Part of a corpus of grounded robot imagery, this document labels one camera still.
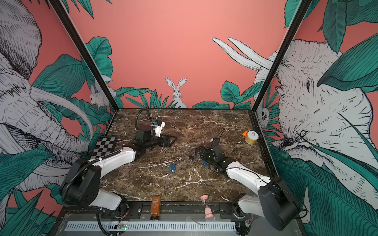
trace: black and white checkerboard pattern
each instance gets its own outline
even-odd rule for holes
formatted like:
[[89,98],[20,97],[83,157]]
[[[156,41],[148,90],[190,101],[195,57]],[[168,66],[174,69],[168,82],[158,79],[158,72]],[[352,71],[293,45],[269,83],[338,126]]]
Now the black and white checkerboard pattern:
[[116,147],[117,138],[115,136],[102,136],[97,139],[96,146],[94,147],[92,157],[98,158],[114,152]]

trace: yellow can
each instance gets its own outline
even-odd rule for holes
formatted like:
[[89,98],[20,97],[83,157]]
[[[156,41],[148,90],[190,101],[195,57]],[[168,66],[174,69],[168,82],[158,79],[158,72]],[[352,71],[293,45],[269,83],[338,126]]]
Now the yellow can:
[[245,131],[243,136],[245,137],[245,142],[249,144],[255,144],[259,138],[259,135],[255,131]]

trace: orange object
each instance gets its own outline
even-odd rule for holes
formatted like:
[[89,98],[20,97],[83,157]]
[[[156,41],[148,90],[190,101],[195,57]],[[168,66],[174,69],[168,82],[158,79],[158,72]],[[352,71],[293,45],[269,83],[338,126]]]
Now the orange object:
[[159,217],[160,215],[160,196],[152,197],[151,217]]

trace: rabbit face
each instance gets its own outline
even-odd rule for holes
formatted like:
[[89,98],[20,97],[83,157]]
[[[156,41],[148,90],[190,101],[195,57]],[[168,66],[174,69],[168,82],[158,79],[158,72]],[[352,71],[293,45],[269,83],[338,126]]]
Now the rabbit face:
[[173,88],[173,97],[181,97],[180,87],[183,86],[184,83],[186,83],[187,79],[186,78],[181,79],[177,87],[175,86],[175,83],[170,78],[164,77],[164,79],[167,81],[167,84],[171,88]]

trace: marble tabletop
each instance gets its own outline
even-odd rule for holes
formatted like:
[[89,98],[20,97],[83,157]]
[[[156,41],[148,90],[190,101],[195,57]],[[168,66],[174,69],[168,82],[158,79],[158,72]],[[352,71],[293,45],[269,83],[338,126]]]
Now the marble tabletop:
[[[116,150],[135,136],[135,116],[139,109],[120,109],[108,135],[117,135]],[[231,201],[240,193],[254,195],[239,182],[203,167],[202,160],[190,160],[194,149],[210,141],[223,128],[222,150],[245,167],[266,175],[267,171],[258,144],[245,143],[244,131],[254,130],[248,111],[236,110],[159,110],[151,109],[153,121],[164,121],[162,134],[177,136],[169,148],[155,147],[140,159],[123,165],[101,179],[101,188],[124,195],[128,200],[150,201],[160,196],[162,201],[200,201],[209,195],[210,201]],[[145,112],[139,125],[148,124]],[[176,165],[170,172],[169,165]]]

